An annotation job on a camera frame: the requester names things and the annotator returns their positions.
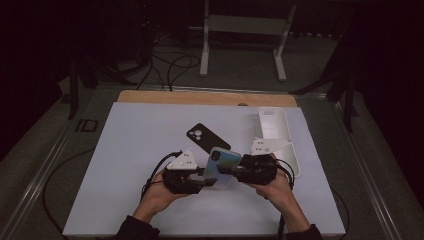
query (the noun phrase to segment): camera lens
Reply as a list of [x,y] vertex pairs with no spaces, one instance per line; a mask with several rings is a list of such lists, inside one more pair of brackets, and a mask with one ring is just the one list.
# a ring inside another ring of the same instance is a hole
[[219,159],[219,157],[221,156],[221,153],[220,152],[217,152],[217,151],[214,151],[213,153],[212,153],[212,156],[211,156],[211,158],[212,158],[212,160],[218,160]]

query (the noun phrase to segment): white stand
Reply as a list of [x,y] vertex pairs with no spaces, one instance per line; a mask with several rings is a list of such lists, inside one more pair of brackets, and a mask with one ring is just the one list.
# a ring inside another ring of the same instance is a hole
[[281,53],[289,34],[296,6],[290,8],[286,19],[235,17],[222,15],[209,15],[209,0],[205,0],[205,18],[203,28],[203,51],[200,64],[200,75],[207,76],[209,63],[209,31],[255,33],[281,36],[280,45],[274,49],[275,66],[277,68],[278,80],[287,80],[284,71]]

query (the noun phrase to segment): white plastic part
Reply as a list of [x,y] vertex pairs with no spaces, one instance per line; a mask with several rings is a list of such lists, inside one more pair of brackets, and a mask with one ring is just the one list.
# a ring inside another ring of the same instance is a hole
[[290,145],[292,145],[292,142],[283,139],[257,138],[253,141],[250,154],[252,156],[270,154]]
[[[259,120],[262,129],[263,139],[279,140],[281,142],[292,142],[289,127],[287,125],[286,115],[284,109],[280,107],[260,107],[259,108]],[[277,159],[287,162],[293,169],[294,175],[298,177],[300,175],[300,168],[297,162],[296,153],[294,151],[293,144],[286,145],[278,150],[265,154],[274,153]],[[282,167],[291,171],[286,164],[280,164]]]
[[191,149],[183,152],[166,166],[169,170],[195,170],[197,168],[196,161]]

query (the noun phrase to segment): phone case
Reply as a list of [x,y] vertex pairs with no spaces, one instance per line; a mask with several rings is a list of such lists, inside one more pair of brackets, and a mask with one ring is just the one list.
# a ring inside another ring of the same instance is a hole
[[198,123],[187,132],[187,137],[193,140],[207,153],[210,153],[213,147],[220,147],[230,150],[231,146],[215,133],[209,130],[205,125]]
[[[214,152],[219,152],[219,157],[215,158],[213,157]],[[219,189],[225,189],[228,187],[228,184],[230,183],[231,178],[233,177],[230,174],[221,174],[218,172],[217,165],[223,164],[230,167],[236,167],[240,164],[241,161],[241,155],[232,152],[223,148],[214,147],[212,148],[208,163],[206,164],[205,172],[203,173],[204,178],[216,178],[218,179],[215,184],[213,185],[214,188]]]

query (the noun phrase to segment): person's right hand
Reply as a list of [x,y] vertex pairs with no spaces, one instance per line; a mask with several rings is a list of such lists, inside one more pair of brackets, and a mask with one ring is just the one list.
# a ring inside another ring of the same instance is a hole
[[275,179],[268,185],[248,184],[256,193],[268,199],[281,212],[289,232],[303,232],[311,225],[302,212],[290,189],[286,174],[278,169]]

